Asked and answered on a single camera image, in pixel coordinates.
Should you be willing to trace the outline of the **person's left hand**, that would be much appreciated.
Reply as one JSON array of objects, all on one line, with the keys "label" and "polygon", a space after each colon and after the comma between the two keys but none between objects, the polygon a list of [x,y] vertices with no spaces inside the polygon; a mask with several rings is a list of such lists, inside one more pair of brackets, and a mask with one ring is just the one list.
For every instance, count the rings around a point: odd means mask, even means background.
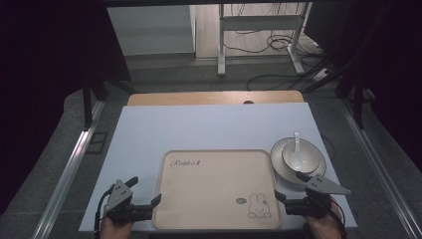
[{"label": "person's left hand", "polygon": [[101,239],[128,239],[133,224],[126,223],[123,225],[114,224],[108,217],[101,223],[100,238]]}]

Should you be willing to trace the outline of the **wooden table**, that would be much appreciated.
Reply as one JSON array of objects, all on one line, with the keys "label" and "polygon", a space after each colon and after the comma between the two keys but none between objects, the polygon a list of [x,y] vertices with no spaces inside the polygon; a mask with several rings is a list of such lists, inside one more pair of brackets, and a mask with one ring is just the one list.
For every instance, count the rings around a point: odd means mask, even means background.
[{"label": "wooden table", "polygon": [[133,94],[127,104],[136,106],[194,106],[194,105],[242,105],[244,101],[254,104],[303,103],[299,91],[226,91]]}]

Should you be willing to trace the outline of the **black metal stand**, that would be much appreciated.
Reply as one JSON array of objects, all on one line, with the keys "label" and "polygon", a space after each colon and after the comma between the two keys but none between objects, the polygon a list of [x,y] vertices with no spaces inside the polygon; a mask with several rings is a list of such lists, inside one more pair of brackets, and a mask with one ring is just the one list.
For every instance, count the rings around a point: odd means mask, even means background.
[{"label": "black metal stand", "polygon": [[105,101],[107,99],[108,92],[102,80],[83,80],[84,130],[88,130],[94,122],[91,94],[94,94],[98,101]]},{"label": "black metal stand", "polygon": [[356,83],[354,86],[354,98],[353,98],[353,119],[358,125],[359,129],[364,129],[362,123],[362,104],[363,104],[363,87],[361,84]]}]

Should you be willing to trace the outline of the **white metal desk frame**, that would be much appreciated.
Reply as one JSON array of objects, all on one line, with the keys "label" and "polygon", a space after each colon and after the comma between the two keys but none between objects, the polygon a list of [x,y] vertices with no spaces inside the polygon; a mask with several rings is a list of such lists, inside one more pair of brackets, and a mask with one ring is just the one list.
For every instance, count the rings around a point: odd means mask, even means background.
[{"label": "white metal desk frame", "polygon": [[267,16],[225,16],[224,5],[219,5],[219,46],[218,46],[218,75],[225,76],[225,47],[224,33],[226,31],[254,31],[254,30],[292,30],[292,42],[287,51],[298,75],[305,70],[299,59],[297,45],[306,20],[309,2],[305,2],[302,10],[296,15],[267,15]]}]

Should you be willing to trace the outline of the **aluminium rail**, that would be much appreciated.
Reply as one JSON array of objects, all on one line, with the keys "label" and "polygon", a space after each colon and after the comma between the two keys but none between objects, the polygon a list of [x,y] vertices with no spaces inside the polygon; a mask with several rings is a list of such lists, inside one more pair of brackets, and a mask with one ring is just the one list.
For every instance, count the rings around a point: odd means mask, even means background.
[{"label": "aluminium rail", "polygon": [[77,143],[72,151],[71,156],[64,168],[64,171],[53,191],[53,194],[43,212],[39,223],[31,236],[31,239],[48,239],[51,231],[56,223],[56,220],[60,214],[61,208],[65,202],[65,199],[69,193],[71,185],[75,179],[76,173],[82,162],[82,159],[87,151],[91,138],[94,135],[96,127],[98,125],[99,117],[103,111],[105,103],[97,101],[94,108],[91,110],[93,114],[93,122],[91,125],[84,129]]},{"label": "aluminium rail", "polygon": [[418,225],[414,213],[387,172],[366,131],[354,120],[347,100],[338,100],[338,104],[409,239],[422,239],[422,228]]}]

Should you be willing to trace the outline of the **black slanted stand leg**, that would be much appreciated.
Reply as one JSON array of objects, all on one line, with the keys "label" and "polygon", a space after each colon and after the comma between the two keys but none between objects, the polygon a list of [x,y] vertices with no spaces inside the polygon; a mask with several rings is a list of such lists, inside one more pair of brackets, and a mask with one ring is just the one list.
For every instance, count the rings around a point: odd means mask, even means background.
[{"label": "black slanted stand leg", "polygon": [[303,93],[311,93],[322,86],[338,79],[339,77],[343,76],[350,68],[351,63],[347,63],[343,65],[342,67],[339,67],[337,69],[334,69],[333,71],[330,71],[326,76],[322,77],[320,80],[312,83],[311,85],[303,88]]}]

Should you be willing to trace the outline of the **white ceramic spoon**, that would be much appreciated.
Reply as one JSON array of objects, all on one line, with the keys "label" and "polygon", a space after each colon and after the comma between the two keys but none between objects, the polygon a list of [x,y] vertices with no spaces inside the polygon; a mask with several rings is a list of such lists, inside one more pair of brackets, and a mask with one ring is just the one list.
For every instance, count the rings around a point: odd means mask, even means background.
[{"label": "white ceramic spoon", "polygon": [[295,149],[294,149],[294,155],[292,159],[292,166],[294,170],[301,170],[304,164],[304,161],[302,159],[302,152],[301,152],[301,136],[298,131],[294,132],[294,138],[295,138]]}]

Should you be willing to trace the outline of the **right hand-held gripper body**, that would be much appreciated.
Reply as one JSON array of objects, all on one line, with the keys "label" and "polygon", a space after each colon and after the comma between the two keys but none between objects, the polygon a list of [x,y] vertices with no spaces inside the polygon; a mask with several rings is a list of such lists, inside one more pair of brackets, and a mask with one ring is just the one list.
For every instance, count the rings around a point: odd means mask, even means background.
[{"label": "right hand-held gripper body", "polygon": [[331,210],[333,194],[348,195],[351,193],[349,189],[319,174],[311,176],[311,179],[304,184],[306,196],[303,199],[287,199],[284,203],[288,215],[325,217]]}]

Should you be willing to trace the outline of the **white board table cover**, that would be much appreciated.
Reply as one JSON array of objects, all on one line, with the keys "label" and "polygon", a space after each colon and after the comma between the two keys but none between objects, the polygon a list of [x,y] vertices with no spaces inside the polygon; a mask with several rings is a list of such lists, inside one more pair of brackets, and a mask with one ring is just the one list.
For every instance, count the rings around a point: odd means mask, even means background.
[{"label": "white board table cover", "polygon": [[326,162],[325,176],[338,178],[306,103],[125,107],[105,156],[80,230],[92,232],[97,205],[109,186],[134,176],[133,200],[145,202],[157,188],[164,154],[171,149],[262,149],[298,132]]}]

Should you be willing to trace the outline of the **white ceramic bowl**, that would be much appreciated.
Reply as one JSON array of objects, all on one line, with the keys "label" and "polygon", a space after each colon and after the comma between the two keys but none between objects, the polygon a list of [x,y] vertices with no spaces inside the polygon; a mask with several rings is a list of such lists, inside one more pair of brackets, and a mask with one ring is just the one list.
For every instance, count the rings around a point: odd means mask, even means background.
[{"label": "white ceramic bowl", "polygon": [[[292,166],[294,149],[295,149],[295,142],[294,141],[288,142],[283,147],[283,152],[282,152],[283,162],[291,170],[294,170]],[[295,170],[295,171],[300,171],[303,173],[311,173],[311,172],[316,171],[319,168],[320,162],[323,160],[323,157],[320,155],[319,150],[312,143],[304,139],[301,139],[301,152],[302,152],[302,159],[304,161],[304,164],[301,170]]]}]

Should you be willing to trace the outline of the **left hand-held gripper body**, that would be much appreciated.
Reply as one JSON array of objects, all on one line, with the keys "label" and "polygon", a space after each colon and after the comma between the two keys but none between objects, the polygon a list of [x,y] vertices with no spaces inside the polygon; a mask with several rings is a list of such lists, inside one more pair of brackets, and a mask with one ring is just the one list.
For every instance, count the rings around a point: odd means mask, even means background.
[{"label": "left hand-held gripper body", "polygon": [[148,205],[134,205],[131,203],[133,192],[118,179],[111,187],[108,201],[105,205],[105,215],[114,223],[123,225],[137,221],[152,219],[154,207]]}]

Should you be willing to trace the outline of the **beige tray with rabbit print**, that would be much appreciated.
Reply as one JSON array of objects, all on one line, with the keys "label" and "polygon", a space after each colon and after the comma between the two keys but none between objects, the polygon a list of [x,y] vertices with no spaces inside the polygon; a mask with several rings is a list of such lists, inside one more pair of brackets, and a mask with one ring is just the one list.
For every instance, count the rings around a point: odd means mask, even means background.
[{"label": "beige tray with rabbit print", "polygon": [[276,180],[263,150],[169,151],[153,224],[161,230],[277,229]]}]

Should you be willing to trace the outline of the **white ceramic plate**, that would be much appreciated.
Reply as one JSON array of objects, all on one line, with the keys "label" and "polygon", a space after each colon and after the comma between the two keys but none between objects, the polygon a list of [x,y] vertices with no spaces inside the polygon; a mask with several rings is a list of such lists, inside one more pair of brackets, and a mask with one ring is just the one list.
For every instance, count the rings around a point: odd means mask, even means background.
[{"label": "white ceramic plate", "polygon": [[[288,142],[293,142],[293,141],[295,141],[295,139],[293,137],[287,137],[287,138],[283,138],[283,139],[280,139],[279,141],[277,141],[274,144],[273,148],[271,149],[271,161],[272,161],[272,165],[273,165],[274,170],[276,171],[276,173],[281,178],[283,178],[286,181],[291,182],[293,184],[302,185],[302,184],[304,184],[304,182],[299,180],[296,177],[296,172],[294,170],[289,169],[285,165],[285,163],[283,162],[283,159],[282,159],[283,147]],[[324,159],[324,156],[322,155],[322,153],[320,152],[320,150],[319,150],[319,153],[323,157],[323,160],[320,162],[319,168],[316,171],[311,172],[311,173],[306,173],[308,176],[315,176],[317,174],[325,175],[325,171],[326,171],[325,159]]]}]

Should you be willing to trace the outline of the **person's right hand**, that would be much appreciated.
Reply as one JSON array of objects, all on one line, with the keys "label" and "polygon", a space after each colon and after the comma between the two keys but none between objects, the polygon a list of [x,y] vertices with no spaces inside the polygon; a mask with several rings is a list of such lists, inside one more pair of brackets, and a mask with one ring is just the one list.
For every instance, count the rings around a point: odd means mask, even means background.
[{"label": "person's right hand", "polygon": [[306,216],[305,219],[316,239],[341,239],[341,227],[331,215],[323,218]]}]

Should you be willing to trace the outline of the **white power strip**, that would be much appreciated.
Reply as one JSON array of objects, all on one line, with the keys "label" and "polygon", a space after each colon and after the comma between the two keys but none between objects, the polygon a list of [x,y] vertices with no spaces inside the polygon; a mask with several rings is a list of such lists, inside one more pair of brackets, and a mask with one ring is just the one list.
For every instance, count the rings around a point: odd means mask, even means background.
[{"label": "white power strip", "polygon": [[330,73],[330,70],[327,68],[323,68],[321,69],[315,76],[314,76],[314,81],[318,82],[320,80],[322,80],[323,78],[325,78],[328,74]]}]

